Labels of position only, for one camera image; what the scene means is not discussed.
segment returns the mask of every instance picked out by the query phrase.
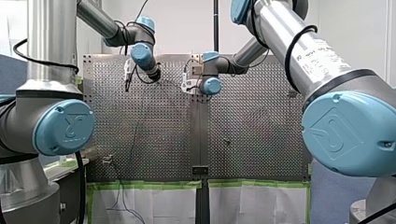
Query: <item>pegboard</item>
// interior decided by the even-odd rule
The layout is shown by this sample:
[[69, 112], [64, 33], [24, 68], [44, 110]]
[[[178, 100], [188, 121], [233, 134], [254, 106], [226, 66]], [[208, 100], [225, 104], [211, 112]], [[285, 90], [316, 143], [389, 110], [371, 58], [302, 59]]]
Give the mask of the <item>pegboard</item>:
[[[84, 95], [95, 112], [99, 155], [89, 181], [189, 180], [193, 165], [208, 165], [209, 178], [309, 180], [303, 98], [277, 59], [269, 56], [246, 75], [220, 75], [223, 90], [201, 104], [179, 87], [189, 58], [161, 56], [159, 84], [134, 77], [130, 92], [123, 81], [127, 57], [84, 58]], [[101, 160], [109, 155], [113, 165]]]
[[[126, 60], [84, 58], [84, 95], [95, 113], [99, 156], [89, 166], [89, 181], [191, 179], [190, 101], [179, 88], [186, 59], [163, 63], [162, 79], [155, 84], [134, 76], [129, 92], [124, 89]], [[103, 163], [110, 155], [113, 162]]]
[[302, 138], [302, 95], [274, 56], [244, 76], [220, 76], [209, 105], [210, 178], [308, 180]]

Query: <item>cable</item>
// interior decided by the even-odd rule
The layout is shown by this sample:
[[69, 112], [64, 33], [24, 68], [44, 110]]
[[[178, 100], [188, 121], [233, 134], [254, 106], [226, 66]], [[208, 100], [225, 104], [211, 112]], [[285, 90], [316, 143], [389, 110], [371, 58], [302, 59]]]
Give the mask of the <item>cable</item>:
[[79, 72], [79, 69], [77, 66], [73, 65], [73, 64], [65, 64], [65, 63], [54, 63], [54, 62], [49, 62], [49, 61], [41, 61], [38, 59], [34, 59], [31, 58], [29, 56], [26, 56], [24, 54], [22, 54], [20, 51], [18, 51], [18, 48], [20, 46], [22, 46], [23, 44], [27, 43], [27, 38], [22, 40], [21, 42], [17, 43], [16, 45], [14, 45], [14, 47], [12, 48], [14, 50], [14, 52], [16, 54], [18, 54], [18, 56], [20, 56], [23, 59], [26, 59], [27, 61], [33, 62], [33, 63], [39, 63], [39, 64], [43, 64], [46, 66], [57, 66], [57, 67], [66, 67], [66, 68], [71, 68], [74, 69], [76, 71], [76, 74]]
[[152, 81], [150, 81], [150, 82], [147, 82], [147, 81], [143, 80], [143, 78], [139, 75], [139, 72], [138, 72], [137, 70], [138, 70], [138, 68], [137, 68], [137, 65], [135, 64], [135, 65], [134, 65], [134, 71], [136, 72], [136, 75], [137, 75], [137, 77], [140, 79], [140, 81], [143, 82], [143, 83], [145, 83], [145, 84], [151, 85], [151, 84], [154, 84], [154, 83], [156, 83], [156, 82], [158, 82], [158, 81], [160, 80], [159, 78], [157, 78], [157, 79], [155, 79], [155, 80], [152, 80]]
[[295, 91], [299, 92], [299, 90], [297, 89], [296, 85], [293, 82], [293, 79], [291, 78], [291, 73], [290, 73], [290, 60], [291, 60], [291, 54], [293, 52], [293, 49], [295, 47], [295, 45], [297, 44], [297, 42], [300, 40], [300, 38], [309, 32], [318, 32], [318, 27], [316, 25], [309, 25], [306, 26], [300, 33], [298, 33], [293, 40], [291, 41], [288, 51], [286, 53], [286, 57], [285, 57], [285, 72], [286, 72], [286, 77], [288, 79], [289, 84], [294, 88]]
[[265, 60], [267, 59], [269, 53], [270, 53], [270, 50], [268, 49], [268, 50], [267, 50], [267, 53], [266, 53], [265, 56], [264, 56], [264, 58], [263, 58], [259, 63], [253, 64], [253, 65], [249, 66], [248, 68], [257, 67], [257, 66], [259, 66], [260, 64], [262, 64], [263, 62], [265, 62]]
[[120, 54], [122, 52], [122, 49], [125, 48], [124, 55], [128, 55], [128, 42], [129, 42], [129, 40], [128, 40], [128, 31], [126, 29], [126, 26], [125, 26], [125, 24], [122, 21], [114, 21], [114, 22], [120, 24], [121, 27], [122, 27], [122, 39], [123, 39], [125, 45], [120, 48]]
[[78, 172], [79, 172], [79, 210], [78, 210], [78, 222], [77, 224], [84, 223], [85, 216], [85, 168], [84, 163], [82, 161], [81, 153], [76, 152], [76, 160], [78, 164]]
[[260, 36], [257, 33], [255, 13], [254, 13], [255, 12], [255, 10], [254, 10], [255, 3], [256, 3], [256, 0], [251, 0], [250, 19], [251, 19], [251, 27], [253, 29], [253, 35], [256, 37], [257, 42], [259, 42], [266, 49], [269, 49], [268, 45], [266, 45], [264, 42], [262, 42], [262, 40], [260, 39]]
[[190, 63], [190, 62], [197, 62], [197, 63], [199, 63], [198, 60], [189, 59], [189, 60], [186, 62], [186, 64], [184, 64], [183, 72], [187, 73], [187, 67], [189, 66], [189, 63]]
[[388, 207], [385, 207], [381, 210], [379, 210], [378, 212], [370, 215], [369, 217], [367, 217], [366, 219], [364, 219], [363, 221], [359, 222], [358, 224], [367, 224], [370, 223], [371, 221], [374, 221], [375, 219], [384, 216], [386, 213], [391, 212], [393, 210], [396, 209], [396, 203], [391, 204]]
[[146, 6], [146, 3], [147, 3], [148, 1], [149, 1], [149, 0], [146, 0], [146, 1], [145, 1], [145, 3], [143, 3], [142, 7], [140, 8], [140, 11], [139, 11], [139, 13], [137, 14], [136, 18], [134, 19], [134, 22], [136, 22], [136, 21], [137, 21], [137, 19], [139, 19], [140, 15], [142, 14], [142, 12], [143, 12], [143, 9], [145, 8], [145, 6]]
[[142, 24], [140, 24], [140, 23], [138, 23], [138, 22], [135, 22], [135, 21], [128, 21], [128, 23], [126, 23], [126, 27], [129, 27], [130, 24], [133, 24], [134, 26], [135, 26], [135, 25], [138, 25], [140, 28], [142, 28], [143, 30], [145, 30], [145, 31], [148, 33], [148, 35], [152, 38], [153, 44], [155, 45], [155, 36], [154, 36], [154, 34], [152, 33], [152, 31], [150, 31], [149, 28], [147, 28], [145, 25], [142, 25]]

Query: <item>blue cover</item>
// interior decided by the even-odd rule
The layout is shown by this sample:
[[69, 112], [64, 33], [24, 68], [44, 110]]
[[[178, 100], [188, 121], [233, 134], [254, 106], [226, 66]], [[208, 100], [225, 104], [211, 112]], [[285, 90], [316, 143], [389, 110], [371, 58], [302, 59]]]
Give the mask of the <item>blue cover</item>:
[[233, 0], [231, 3], [231, 20], [236, 24], [244, 24], [247, 19], [251, 1]]
[[137, 18], [137, 23], [147, 26], [152, 33], [155, 33], [155, 23], [150, 17], [141, 16]]
[[221, 81], [216, 77], [208, 78], [204, 83], [203, 93], [206, 95], [216, 95], [221, 91]]
[[46, 156], [75, 153], [90, 140], [93, 113], [80, 100], [65, 100], [50, 108], [35, 126], [33, 145]]
[[208, 62], [210, 60], [217, 59], [219, 57], [219, 53], [217, 51], [207, 51], [202, 54], [202, 60]]
[[396, 110], [354, 91], [320, 96], [304, 112], [304, 141], [329, 169], [350, 176], [396, 174]]
[[135, 44], [131, 49], [131, 56], [134, 62], [142, 69], [149, 66], [153, 60], [150, 47], [144, 43]]

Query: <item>gray robot arm segment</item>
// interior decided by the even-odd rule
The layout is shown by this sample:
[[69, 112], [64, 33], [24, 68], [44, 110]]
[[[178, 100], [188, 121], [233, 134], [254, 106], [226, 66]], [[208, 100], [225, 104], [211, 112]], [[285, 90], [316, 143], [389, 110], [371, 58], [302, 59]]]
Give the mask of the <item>gray robot arm segment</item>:
[[161, 69], [153, 53], [155, 45], [154, 22], [147, 17], [140, 17], [121, 29], [102, 9], [91, 0], [79, 0], [78, 17], [98, 32], [108, 47], [135, 45], [131, 56], [134, 62], [146, 72], [151, 79], [158, 79]]

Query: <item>robotic arm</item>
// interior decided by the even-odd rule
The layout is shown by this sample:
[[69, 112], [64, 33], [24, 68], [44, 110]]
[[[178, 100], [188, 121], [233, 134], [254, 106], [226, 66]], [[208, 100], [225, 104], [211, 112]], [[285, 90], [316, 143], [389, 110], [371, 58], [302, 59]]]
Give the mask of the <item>robotic arm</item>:
[[75, 84], [77, 16], [108, 46], [134, 45], [135, 63], [151, 79], [161, 75], [150, 18], [121, 30], [89, 0], [29, 0], [27, 81], [16, 95], [0, 95], [0, 206], [8, 224], [59, 223], [59, 186], [48, 181], [37, 156], [78, 153], [92, 135], [93, 113]]
[[155, 24], [149, 17], [139, 17], [121, 29], [91, 0], [78, 1], [78, 17], [98, 32], [108, 47], [134, 45], [131, 56], [134, 62], [152, 80], [161, 77], [161, 69], [154, 58]]
[[[307, 0], [293, 3], [306, 12]], [[261, 50], [237, 53], [234, 62], [251, 63], [262, 40], [305, 99], [303, 137], [312, 155], [343, 175], [395, 175], [395, 91], [375, 72], [346, 63], [296, 12], [285, 0], [233, 0], [233, 22], [255, 35], [246, 48]]]

